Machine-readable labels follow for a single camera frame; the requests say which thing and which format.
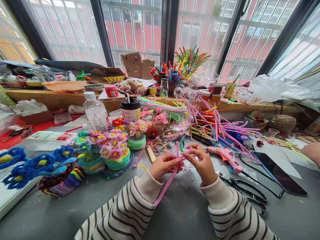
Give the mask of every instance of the striped sleeve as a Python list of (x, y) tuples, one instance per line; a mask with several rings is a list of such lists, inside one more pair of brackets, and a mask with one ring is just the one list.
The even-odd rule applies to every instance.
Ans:
[(134, 177), (82, 224), (74, 239), (141, 239), (161, 186), (149, 171), (141, 178)]
[(248, 200), (218, 180), (200, 190), (209, 200), (209, 215), (219, 240), (278, 239)]

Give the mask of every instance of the smartphone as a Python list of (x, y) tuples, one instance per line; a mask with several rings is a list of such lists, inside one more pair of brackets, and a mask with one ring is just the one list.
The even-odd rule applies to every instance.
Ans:
[(252, 152), (252, 154), (259, 159), (265, 170), (274, 176), (286, 192), (307, 195), (307, 192), (303, 190), (288, 174), (286, 174), (285, 171), (283, 171), (267, 154), (259, 152)]

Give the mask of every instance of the glue gun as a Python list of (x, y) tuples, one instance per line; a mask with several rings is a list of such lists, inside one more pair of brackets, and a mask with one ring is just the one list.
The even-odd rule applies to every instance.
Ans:
[(228, 148), (208, 147), (207, 150), (209, 153), (220, 155), (223, 161), (228, 161), (228, 163), (231, 165), (235, 173), (237, 174), (242, 173), (242, 167), (232, 157), (231, 151)]

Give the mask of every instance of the twine ball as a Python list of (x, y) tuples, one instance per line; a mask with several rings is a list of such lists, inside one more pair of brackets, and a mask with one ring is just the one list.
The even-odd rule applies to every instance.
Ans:
[(269, 123), (268, 126), (281, 133), (291, 131), (297, 123), (297, 120), (294, 117), (288, 115), (276, 115), (273, 117), (272, 121), (274, 122)]

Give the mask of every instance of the stuffed teddy bear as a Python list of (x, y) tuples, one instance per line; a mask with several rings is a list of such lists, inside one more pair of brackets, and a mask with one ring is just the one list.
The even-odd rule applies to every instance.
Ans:
[(118, 85), (119, 90), (125, 92), (127, 90), (136, 90), (138, 89), (142, 84), (139, 83), (136, 79), (128, 78), (127, 80), (124, 80), (120, 82)]

